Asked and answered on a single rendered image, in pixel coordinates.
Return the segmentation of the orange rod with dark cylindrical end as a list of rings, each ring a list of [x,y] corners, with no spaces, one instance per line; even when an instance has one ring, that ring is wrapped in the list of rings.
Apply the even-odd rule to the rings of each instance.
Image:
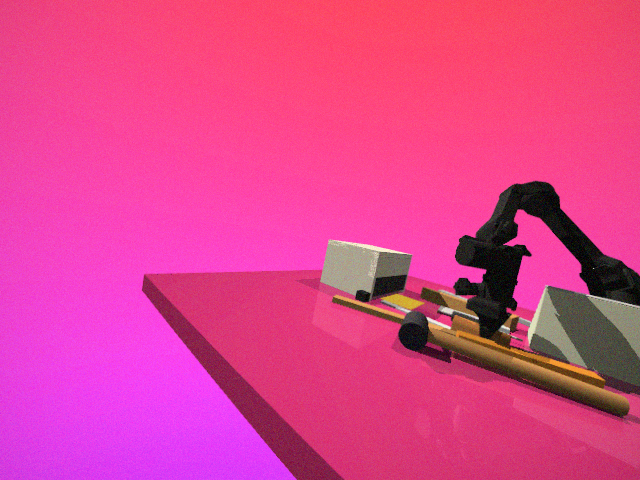
[[[536,364],[527,363],[508,354],[499,353],[435,328],[429,327],[428,329],[428,320],[420,311],[412,311],[405,315],[398,330],[398,338],[401,344],[409,350],[421,350],[427,342],[430,342],[621,416],[626,416],[630,410],[628,399],[624,396],[589,385],[578,379],[572,379]]]

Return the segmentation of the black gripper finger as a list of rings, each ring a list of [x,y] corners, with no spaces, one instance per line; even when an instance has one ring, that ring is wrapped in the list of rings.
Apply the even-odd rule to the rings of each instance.
[[[506,320],[507,320],[511,315],[512,315],[512,314],[510,314],[510,313],[507,313],[507,312],[506,312],[506,314],[505,314],[505,318],[506,318],[506,319],[504,320],[504,322],[505,322],[505,321],[506,321]],[[503,322],[503,323],[504,323],[504,322]],[[503,325],[503,324],[502,324],[502,325]],[[497,330],[499,330],[499,329],[502,327],[502,325],[501,325]]]
[[[491,336],[497,331],[497,329],[503,324],[504,318],[502,321],[493,319],[491,317],[485,316],[483,314],[475,312],[479,317],[479,337],[490,339]]]

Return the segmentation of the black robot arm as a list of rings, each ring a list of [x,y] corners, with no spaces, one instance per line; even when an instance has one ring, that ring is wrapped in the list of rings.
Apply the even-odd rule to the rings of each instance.
[[[640,276],[624,262],[610,257],[592,241],[560,209],[560,197],[555,187],[545,181],[515,183],[503,191],[491,218],[483,224],[475,237],[459,239],[455,259],[459,265],[518,276],[522,258],[532,257],[525,245],[504,245],[516,238],[517,210],[541,218],[560,242],[581,263],[580,279],[589,295],[616,300],[640,307]],[[484,297],[486,281],[470,283],[459,278],[453,288],[456,295]]]

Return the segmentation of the black-handled metal rod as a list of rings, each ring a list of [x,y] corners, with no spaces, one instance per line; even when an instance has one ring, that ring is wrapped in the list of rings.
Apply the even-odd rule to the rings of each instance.
[[[462,313],[459,313],[459,312],[456,312],[456,311],[453,311],[451,320],[453,320],[453,317],[454,317],[455,315],[457,315],[457,316],[459,316],[459,317],[462,317],[462,318],[465,318],[465,319],[467,319],[467,320],[470,320],[470,321],[476,322],[476,323],[478,323],[478,324],[479,324],[479,319],[476,319],[476,318],[474,318],[474,317],[471,317],[471,316],[468,316],[468,315],[465,315],[465,314],[462,314]],[[512,335],[511,335],[511,336],[512,336]],[[515,336],[512,336],[512,338],[513,338],[513,339],[516,339],[517,341],[523,342],[523,340],[522,340],[522,339],[519,339],[519,338],[517,338],[517,337],[515,337]]]

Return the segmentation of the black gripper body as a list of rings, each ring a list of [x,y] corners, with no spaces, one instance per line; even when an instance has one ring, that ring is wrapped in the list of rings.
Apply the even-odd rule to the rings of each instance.
[[[484,297],[477,295],[467,299],[465,308],[502,321],[507,308],[513,312],[517,309],[518,303],[512,298],[517,277],[486,270],[482,277],[486,281]]]

